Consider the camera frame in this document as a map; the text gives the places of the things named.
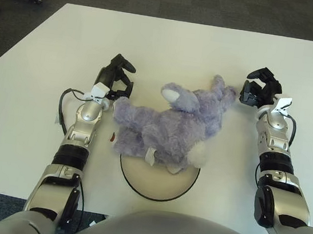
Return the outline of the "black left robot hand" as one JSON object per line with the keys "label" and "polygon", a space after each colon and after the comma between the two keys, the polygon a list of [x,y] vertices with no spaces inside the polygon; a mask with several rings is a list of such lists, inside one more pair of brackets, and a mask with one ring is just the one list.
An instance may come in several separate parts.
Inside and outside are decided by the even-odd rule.
{"label": "black left robot hand", "polygon": [[[135,67],[126,60],[121,54],[117,54],[110,62],[110,64],[102,68],[95,80],[95,84],[102,83],[104,84],[109,91],[106,92],[104,96],[100,95],[98,97],[107,98],[109,100],[117,100],[120,97],[130,98],[133,89],[133,82],[130,82],[130,79],[126,76],[124,70],[127,70],[130,73],[135,73]],[[113,84],[117,81],[122,81],[125,84],[125,90],[112,90]]]}

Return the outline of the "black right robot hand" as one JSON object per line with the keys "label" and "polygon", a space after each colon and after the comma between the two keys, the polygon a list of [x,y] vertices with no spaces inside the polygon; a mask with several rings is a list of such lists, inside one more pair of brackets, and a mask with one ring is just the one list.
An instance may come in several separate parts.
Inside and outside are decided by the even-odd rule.
{"label": "black right robot hand", "polygon": [[262,68],[247,75],[239,101],[260,108],[264,105],[272,105],[273,98],[277,94],[282,94],[281,84],[268,68]]}

